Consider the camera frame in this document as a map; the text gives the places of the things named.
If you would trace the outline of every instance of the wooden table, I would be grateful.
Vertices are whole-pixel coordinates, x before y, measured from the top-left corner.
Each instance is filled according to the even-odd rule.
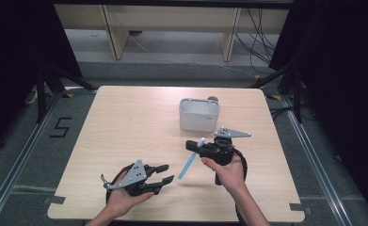
[[[105,203],[101,174],[111,181],[125,166],[142,159],[144,164],[169,164],[147,183],[175,175],[159,195],[135,206],[120,219],[136,221],[237,221],[234,202],[215,174],[197,156],[182,180],[178,179],[188,157],[187,140],[214,133],[180,128],[179,102],[183,98],[216,96],[221,106],[216,129],[250,132],[233,144],[248,161],[247,185],[270,222],[300,222],[303,211],[280,140],[263,93],[258,89],[101,87],[77,139],[56,191],[63,204],[52,203],[50,218],[94,218]]]

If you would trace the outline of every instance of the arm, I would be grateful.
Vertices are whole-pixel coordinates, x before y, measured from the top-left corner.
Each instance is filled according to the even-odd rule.
[[[203,157],[204,165],[216,172],[221,184],[233,197],[240,215],[247,225],[269,225],[260,207],[253,200],[246,186],[240,157],[235,153],[232,162],[226,166],[218,165],[213,159]]]
[[[125,171],[116,181],[115,184],[118,184],[122,181],[122,178],[127,174],[128,171]],[[145,193],[140,196],[130,196],[125,189],[115,189],[112,191],[110,198],[107,202],[107,205],[104,209],[96,216],[93,220],[91,220],[87,225],[88,226],[106,226],[113,219],[124,216],[128,211],[134,207],[135,205],[142,203],[152,197],[154,193]]]

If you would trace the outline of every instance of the hand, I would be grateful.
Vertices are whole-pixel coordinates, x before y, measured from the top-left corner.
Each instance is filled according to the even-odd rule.
[[[115,185],[120,183],[127,173],[128,170],[123,172],[116,180]],[[124,216],[132,207],[148,200],[153,195],[153,192],[149,192],[133,197],[123,188],[114,189],[110,194],[106,207],[87,225],[107,225],[113,219]]]
[[[228,192],[231,193],[234,189],[246,186],[242,160],[237,153],[233,154],[231,163],[226,166],[218,165],[213,159],[207,157],[203,157],[201,162],[216,172],[219,181]]]

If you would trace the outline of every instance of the white plastic container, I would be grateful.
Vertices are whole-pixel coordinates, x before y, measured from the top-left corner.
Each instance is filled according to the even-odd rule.
[[[214,132],[218,115],[217,101],[191,98],[180,101],[180,127],[183,130]]]

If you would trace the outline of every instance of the gray carpet floor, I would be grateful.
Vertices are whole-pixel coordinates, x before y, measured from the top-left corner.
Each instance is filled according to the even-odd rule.
[[[256,83],[255,75],[265,77],[273,72],[267,68],[224,68],[196,64],[80,63],[80,67],[86,81],[95,86],[247,88]],[[71,81],[65,79],[62,81],[66,87],[75,86]],[[263,86],[264,94],[278,95],[279,81],[277,79]],[[53,196],[56,191],[94,97],[94,93],[79,89],[73,96],[64,96],[58,100],[34,152],[0,214],[0,225],[83,225],[85,223],[83,220],[49,219],[46,214],[48,204],[44,203],[44,200]],[[266,101],[270,109],[283,107],[280,100]],[[354,225],[368,225],[368,205],[344,165],[332,157],[335,153],[334,149],[318,120],[313,116],[312,109],[303,107],[301,113],[303,126]],[[55,129],[61,117],[71,118],[63,122],[63,125],[70,129],[65,137],[52,137],[62,133]],[[5,146],[0,148],[0,185],[24,147],[36,119],[37,106],[34,103],[21,109],[3,135]],[[301,202],[309,210],[306,219],[296,225],[338,225],[287,113],[278,115],[274,123]],[[166,224],[120,222],[119,225]],[[274,222],[273,225],[291,224]]]

